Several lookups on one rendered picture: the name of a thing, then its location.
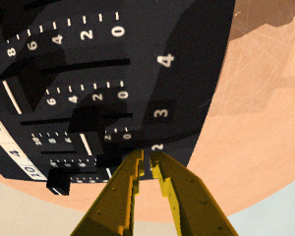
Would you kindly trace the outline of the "black lighting desk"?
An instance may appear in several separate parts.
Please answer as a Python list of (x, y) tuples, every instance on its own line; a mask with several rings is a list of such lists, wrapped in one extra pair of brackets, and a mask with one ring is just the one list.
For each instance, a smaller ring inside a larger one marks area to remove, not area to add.
[(187, 168), (235, 1), (0, 0), (0, 174), (69, 196), (135, 149), (140, 181), (153, 151)]

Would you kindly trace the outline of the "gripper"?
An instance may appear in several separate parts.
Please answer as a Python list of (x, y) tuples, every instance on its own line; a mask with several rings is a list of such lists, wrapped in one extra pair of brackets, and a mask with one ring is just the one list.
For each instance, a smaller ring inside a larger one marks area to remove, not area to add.
[[(200, 177), (164, 152), (153, 151), (149, 159), (178, 236), (239, 236)], [(130, 152), (70, 236), (133, 236), (144, 169), (144, 150)]]

